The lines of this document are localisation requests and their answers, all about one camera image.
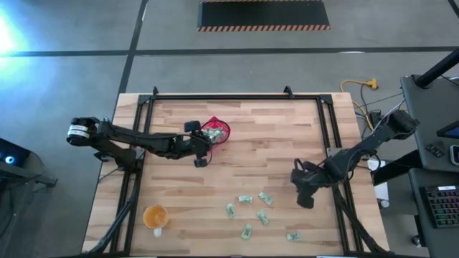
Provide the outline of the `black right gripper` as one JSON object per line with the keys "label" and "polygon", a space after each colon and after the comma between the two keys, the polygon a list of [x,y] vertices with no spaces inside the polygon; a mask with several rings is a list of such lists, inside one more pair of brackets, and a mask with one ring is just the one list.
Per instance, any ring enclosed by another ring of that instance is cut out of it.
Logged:
{"label": "black right gripper", "polygon": [[290,175],[290,182],[297,189],[297,204],[305,209],[314,207],[314,187],[328,187],[328,176],[325,170],[309,161],[294,161],[294,168]]}

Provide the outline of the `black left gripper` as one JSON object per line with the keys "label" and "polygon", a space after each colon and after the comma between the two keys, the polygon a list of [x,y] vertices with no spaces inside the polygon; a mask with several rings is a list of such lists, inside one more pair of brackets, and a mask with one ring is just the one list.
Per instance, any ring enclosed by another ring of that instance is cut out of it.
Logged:
{"label": "black left gripper", "polygon": [[[198,133],[202,126],[198,120],[192,120],[184,123],[185,133]],[[190,139],[184,140],[183,136],[179,136],[175,141],[175,151],[178,158],[187,156],[196,156],[194,166],[196,168],[204,168],[208,166],[206,158],[210,149],[210,139],[205,135],[191,135]]]}

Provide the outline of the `red plastic slotted basket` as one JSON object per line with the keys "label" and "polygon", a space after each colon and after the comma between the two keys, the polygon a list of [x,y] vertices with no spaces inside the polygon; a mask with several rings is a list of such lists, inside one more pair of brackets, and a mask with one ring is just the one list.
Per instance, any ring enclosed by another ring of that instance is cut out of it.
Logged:
{"label": "red plastic slotted basket", "polygon": [[213,138],[208,138],[211,140],[212,145],[219,145],[227,141],[230,136],[231,129],[230,126],[223,120],[218,119],[216,116],[211,117],[205,124],[203,124],[201,131],[205,130],[206,128],[214,128],[218,131],[224,131],[225,137],[221,143],[214,143]]}

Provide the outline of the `white box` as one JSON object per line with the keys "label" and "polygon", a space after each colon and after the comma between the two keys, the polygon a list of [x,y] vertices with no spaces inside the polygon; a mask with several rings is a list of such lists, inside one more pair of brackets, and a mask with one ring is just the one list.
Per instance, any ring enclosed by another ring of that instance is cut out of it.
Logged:
{"label": "white box", "polygon": [[[374,160],[374,159],[369,159],[367,161],[367,165],[368,165],[368,168],[371,170],[371,171],[375,171],[378,166],[380,166],[381,168],[383,166],[386,165],[386,162],[385,161],[381,161],[379,162],[378,160]],[[385,200],[385,201],[388,201],[389,200],[389,191],[388,191],[388,184],[387,182],[385,183],[381,183],[377,186],[374,187],[374,190],[375,190],[375,194],[376,194],[376,198],[377,199],[380,199],[380,200]]]}

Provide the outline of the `black slanted desk leg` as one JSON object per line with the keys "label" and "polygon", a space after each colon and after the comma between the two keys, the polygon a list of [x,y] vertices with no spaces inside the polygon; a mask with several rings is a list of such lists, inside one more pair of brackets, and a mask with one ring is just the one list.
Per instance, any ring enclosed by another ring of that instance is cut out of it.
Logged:
{"label": "black slanted desk leg", "polygon": [[418,150],[414,150],[395,161],[388,162],[371,172],[372,183],[377,186],[393,178],[406,174],[411,168],[422,168],[422,162]]}

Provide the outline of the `black power brick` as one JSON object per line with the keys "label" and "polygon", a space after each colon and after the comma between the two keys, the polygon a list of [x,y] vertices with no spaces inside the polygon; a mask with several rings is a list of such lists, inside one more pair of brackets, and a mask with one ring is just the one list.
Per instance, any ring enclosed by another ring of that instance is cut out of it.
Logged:
{"label": "black power brick", "polygon": [[369,116],[369,120],[370,120],[370,123],[372,124],[373,129],[377,127],[378,123],[383,118],[383,114],[381,110],[370,111],[368,116]]}

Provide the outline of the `dark grey desk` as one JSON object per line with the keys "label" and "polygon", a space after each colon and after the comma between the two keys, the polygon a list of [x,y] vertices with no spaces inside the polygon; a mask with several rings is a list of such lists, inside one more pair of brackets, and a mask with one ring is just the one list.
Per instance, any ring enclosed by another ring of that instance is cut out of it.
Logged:
{"label": "dark grey desk", "polygon": [[436,229],[427,214],[420,188],[424,186],[459,186],[459,174],[412,168],[410,183],[417,207],[418,236],[431,258],[459,258],[459,227]]}

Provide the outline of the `backlit black keyboard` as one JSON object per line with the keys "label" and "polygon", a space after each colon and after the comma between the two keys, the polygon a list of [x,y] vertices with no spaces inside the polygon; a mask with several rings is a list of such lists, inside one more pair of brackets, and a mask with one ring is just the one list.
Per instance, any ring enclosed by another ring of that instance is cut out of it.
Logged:
{"label": "backlit black keyboard", "polygon": [[434,228],[459,227],[459,186],[424,186],[420,195]]}

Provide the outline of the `small black keypad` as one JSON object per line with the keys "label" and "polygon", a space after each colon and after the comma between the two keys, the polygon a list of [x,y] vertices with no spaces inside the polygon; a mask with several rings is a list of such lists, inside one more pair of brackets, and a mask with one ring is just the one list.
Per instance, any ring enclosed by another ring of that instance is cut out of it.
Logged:
{"label": "small black keypad", "polygon": [[425,150],[436,158],[441,158],[445,155],[445,149],[442,142],[430,143],[425,147]]}

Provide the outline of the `black hazard-striped floor mat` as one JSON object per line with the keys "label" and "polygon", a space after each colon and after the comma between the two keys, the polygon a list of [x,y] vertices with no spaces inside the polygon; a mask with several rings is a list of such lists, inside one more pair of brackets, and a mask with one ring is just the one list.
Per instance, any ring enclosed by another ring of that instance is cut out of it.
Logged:
{"label": "black hazard-striped floor mat", "polygon": [[199,32],[328,31],[321,0],[203,0]]}

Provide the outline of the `large grey desk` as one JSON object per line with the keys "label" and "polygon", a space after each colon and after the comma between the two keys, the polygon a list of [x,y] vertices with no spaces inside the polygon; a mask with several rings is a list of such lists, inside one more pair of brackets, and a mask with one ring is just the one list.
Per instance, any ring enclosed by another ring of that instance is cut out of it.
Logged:
{"label": "large grey desk", "polygon": [[[424,168],[432,171],[459,173],[459,166],[450,162],[450,146],[459,139],[441,138],[436,132],[459,120],[459,86],[446,79],[436,79],[427,89],[415,84],[417,76],[402,77],[401,86],[410,116],[419,120],[415,131],[420,159]],[[425,150],[430,143],[442,142],[445,155],[436,158]]]}

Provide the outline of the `dark monitor screen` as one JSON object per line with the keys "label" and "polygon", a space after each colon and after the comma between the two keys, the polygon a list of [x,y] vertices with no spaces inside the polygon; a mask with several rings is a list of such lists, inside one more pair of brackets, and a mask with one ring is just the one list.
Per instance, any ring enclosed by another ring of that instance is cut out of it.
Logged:
{"label": "dark monitor screen", "polygon": [[441,138],[459,139],[459,120],[439,129],[436,134]]}

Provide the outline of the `dark metal computer stand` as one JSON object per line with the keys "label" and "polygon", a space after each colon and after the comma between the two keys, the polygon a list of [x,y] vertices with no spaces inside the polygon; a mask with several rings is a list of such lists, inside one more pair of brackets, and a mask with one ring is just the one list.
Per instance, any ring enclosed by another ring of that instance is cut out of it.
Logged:
{"label": "dark metal computer stand", "polygon": [[8,193],[8,202],[6,213],[6,218],[0,221],[0,225],[3,222],[6,222],[4,228],[0,231],[0,238],[6,234],[7,229],[12,223],[14,218],[14,189],[20,186],[25,186],[29,182],[41,183],[44,184],[46,188],[54,188],[57,184],[57,179],[54,177],[46,176],[45,173],[47,169],[43,167],[43,172],[35,173],[34,171],[27,170],[25,168],[20,168],[12,166],[8,163],[0,162],[0,185],[1,181],[4,182],[3,194]]}

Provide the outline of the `black computer with light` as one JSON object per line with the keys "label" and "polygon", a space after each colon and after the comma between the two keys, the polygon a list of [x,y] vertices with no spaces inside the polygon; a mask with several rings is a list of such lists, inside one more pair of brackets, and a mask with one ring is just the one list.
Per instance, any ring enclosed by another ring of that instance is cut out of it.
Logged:
{"label": "black computer with light", "polygon": [[22,167],[28,159],[30,151],[0,138],[0,161],[11,166]]}

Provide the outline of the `black aluminium table frame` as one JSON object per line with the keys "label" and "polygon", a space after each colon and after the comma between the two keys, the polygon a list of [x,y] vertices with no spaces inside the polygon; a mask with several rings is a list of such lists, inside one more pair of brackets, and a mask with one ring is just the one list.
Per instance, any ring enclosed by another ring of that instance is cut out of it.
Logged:
{"label": "black aluminium table frame", "polygon": [[[228,123],[231,133],[209,156],[209,165],[196,168],[192,158],[166,160],[146,154],[137,213],[163,206],[169,223],[156,238],[136,219],[130,253],[146,256],[307,256],[341,254],[361,243],[344,217],[336,212],[330,189],[316,194],[316,207],[296,203],[290,172],[295,158],[322,161],[335,144],[335,125],[322,97],[311,94],[157,94],[144,104],[138,96],[122,95],[114,123],[134,125],[147,133],[181,133],[190,120],[206,122],[213,116]],[[259,198],[263,191],[273,203]],[[252,196],[240,203],[238,196]],[[226,205],[233,203],[235,217]],[[257,212],[270,223],[263,225]],[[241,238],[252,226],[248,240]],[[287,234],[300,233],[300,241]]]}

